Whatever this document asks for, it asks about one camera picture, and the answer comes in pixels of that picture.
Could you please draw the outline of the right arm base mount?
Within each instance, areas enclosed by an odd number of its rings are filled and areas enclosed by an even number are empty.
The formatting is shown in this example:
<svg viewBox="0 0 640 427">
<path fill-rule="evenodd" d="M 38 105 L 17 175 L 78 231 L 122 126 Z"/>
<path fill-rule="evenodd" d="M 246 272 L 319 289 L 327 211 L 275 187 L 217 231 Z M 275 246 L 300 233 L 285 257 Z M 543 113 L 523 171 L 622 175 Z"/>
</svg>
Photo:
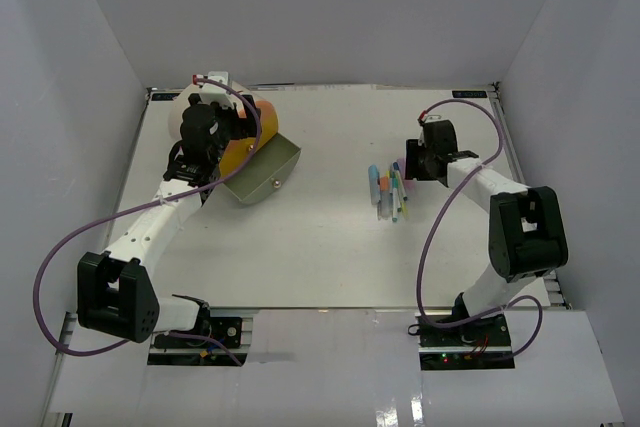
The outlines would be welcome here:
<svg viewBox="0 0 640 427">
<path fill-rule="evenodd" d="M 438 329 L 418 318 L 407 328 L 419 344 L 422 371 L 514 369 L 506 318 L 499 314 L 455 329 Z"/>
</svg>

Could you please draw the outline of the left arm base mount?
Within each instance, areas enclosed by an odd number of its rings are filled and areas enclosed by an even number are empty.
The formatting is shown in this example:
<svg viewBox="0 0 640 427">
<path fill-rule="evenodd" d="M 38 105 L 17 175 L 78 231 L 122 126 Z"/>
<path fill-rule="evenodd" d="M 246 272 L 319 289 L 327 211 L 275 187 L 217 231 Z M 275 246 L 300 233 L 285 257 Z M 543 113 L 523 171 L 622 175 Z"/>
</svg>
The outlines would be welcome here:
<svg viewBox="0 0 640 427">
<path fill-rule="evenodd" d="M 253 330 L 251 317 L 224 314 L 199 320 L 190 338 L 155 335 L 147 364 L 175 367 L 240 367 L 248 356 Z"/>
</svg>

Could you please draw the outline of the peach top drawer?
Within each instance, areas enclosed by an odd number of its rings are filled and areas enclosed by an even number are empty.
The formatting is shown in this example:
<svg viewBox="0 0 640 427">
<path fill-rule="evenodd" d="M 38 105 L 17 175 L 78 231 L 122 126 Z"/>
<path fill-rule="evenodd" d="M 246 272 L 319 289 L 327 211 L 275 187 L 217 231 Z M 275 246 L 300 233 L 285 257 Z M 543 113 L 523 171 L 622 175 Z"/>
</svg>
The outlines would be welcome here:
<svg viewBox="0 0 640 427">
<path fill-rule="evenodd" d="M 277 117 L 274 105 L 264 99 L 258 99 L 255 101 L 254 110 L 260 115 L 260 119 L 262 122 L 268 122 L 271 118 Z M 240 118 L 253 117 L 253 114 L 242 102 L 238 104 L 236 111 Z"/>
</svg>

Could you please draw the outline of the blue highlighter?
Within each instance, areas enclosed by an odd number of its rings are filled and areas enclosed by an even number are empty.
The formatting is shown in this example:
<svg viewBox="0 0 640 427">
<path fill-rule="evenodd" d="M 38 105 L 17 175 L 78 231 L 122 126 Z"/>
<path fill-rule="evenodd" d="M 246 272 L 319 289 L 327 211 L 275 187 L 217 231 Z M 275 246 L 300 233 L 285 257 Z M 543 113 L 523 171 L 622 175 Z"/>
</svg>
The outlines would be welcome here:
<svg viewBox="0 0 640 427">
<path fill-rule="evenodd" d="M 376 165 L 372 164 L 368 167 L 368 180 L 371 204 L 377 206 L 381 201 L 381 188 L 379 185 L 379 170 Z"/>
</svg>

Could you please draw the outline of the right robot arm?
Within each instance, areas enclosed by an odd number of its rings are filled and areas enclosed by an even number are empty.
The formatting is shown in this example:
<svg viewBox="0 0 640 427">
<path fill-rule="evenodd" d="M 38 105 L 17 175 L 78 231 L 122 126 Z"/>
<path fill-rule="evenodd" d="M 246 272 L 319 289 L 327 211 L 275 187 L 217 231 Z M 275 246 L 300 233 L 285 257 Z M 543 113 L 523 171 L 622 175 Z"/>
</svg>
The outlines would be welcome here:
<svg viewBox="0 0 640 427">
<path fill-rule="evenodd" d="M 566 265 L 569 249 L 556 192 L 530 187 L 493 170 L 477 154 L 458 148 L 449 120 L 421 120 L 417 139 L 406 142 L 406 178 L 437 181 L 451 190 L 427 236 L 416 281 L 419 307 L 426 257 L 435 231 L 449 206 L 464 195 L 489 218 L 489 264 L 475 283 L 460 293 L 451 315 L 425 324 L 449 328 L 461 344 L 472 346 L 484 338 L 484 317 L 497 315 L 535 279 Z"/>
</svg>

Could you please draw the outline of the pink highlighter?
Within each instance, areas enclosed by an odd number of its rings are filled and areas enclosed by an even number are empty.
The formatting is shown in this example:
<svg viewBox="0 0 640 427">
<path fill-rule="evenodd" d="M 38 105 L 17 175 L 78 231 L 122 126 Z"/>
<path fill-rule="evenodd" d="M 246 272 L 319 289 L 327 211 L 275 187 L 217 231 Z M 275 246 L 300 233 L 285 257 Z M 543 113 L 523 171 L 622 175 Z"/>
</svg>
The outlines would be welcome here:
<svg viewBox="0 0 640 427">
<path fill-rule="evenodd" d="M 396 163 L 398 164 L 398 170 L 400 172 L 404 192 L 407 197 L 410 197 L 417 191 L 417 183 L 406 177 L 406 162 L 404 158 L 398 158 Z"/>
</svg>

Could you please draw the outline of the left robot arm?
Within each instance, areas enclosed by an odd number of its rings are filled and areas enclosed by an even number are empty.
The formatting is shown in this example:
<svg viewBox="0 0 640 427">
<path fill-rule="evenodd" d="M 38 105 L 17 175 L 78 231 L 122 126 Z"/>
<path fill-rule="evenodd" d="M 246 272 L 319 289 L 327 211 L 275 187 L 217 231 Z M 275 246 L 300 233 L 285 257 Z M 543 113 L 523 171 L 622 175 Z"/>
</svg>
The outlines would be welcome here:
<svg viewBox="0 0 640 427">
<path fill-rule="evenodd" d="M 181 114 L 180 138 L 170 150 L 153 207 L 104 252 L 88 252 L 79 261 L 77 315 L 82 327 L 136 343 L 169 331 L 177 331 L 191 346 L 209 339 L 212 324 L 200 314 L 202 301 L 183 295 L 160 298 L 152 279 L 167 246 L 211 194 L 229 144 L 257 135 L 260 116 L 250 97 L 244 101 L 240 114 L 234 107 L 192 96 Z"/>
</svg>

